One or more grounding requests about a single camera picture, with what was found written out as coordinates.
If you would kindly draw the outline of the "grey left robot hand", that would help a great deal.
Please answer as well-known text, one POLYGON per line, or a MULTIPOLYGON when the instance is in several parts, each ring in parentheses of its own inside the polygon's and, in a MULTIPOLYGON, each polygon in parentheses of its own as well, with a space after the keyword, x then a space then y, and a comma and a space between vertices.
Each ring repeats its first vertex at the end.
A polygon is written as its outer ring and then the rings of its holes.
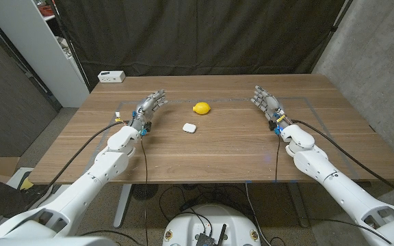
POLYGON ((167 102, 166 93, 163 89, 153 92, 137 104, 135 111, 132 113, 132 119, 129 121, 129 126, 134 128, 141 136, 144 136, 148 131, 146 125, 151 121, 156 110, 167 102))

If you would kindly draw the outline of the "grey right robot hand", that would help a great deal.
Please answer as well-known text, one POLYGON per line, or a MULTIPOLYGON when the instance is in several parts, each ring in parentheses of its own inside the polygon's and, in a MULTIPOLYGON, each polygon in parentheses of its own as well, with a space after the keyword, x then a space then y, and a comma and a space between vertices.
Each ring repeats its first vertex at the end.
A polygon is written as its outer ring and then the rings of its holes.
POLYGON ((250 100, 264 113, 269 129, 277 135, 292 124, 278 100, 261 86, 255 86, 254 96, 250 100))

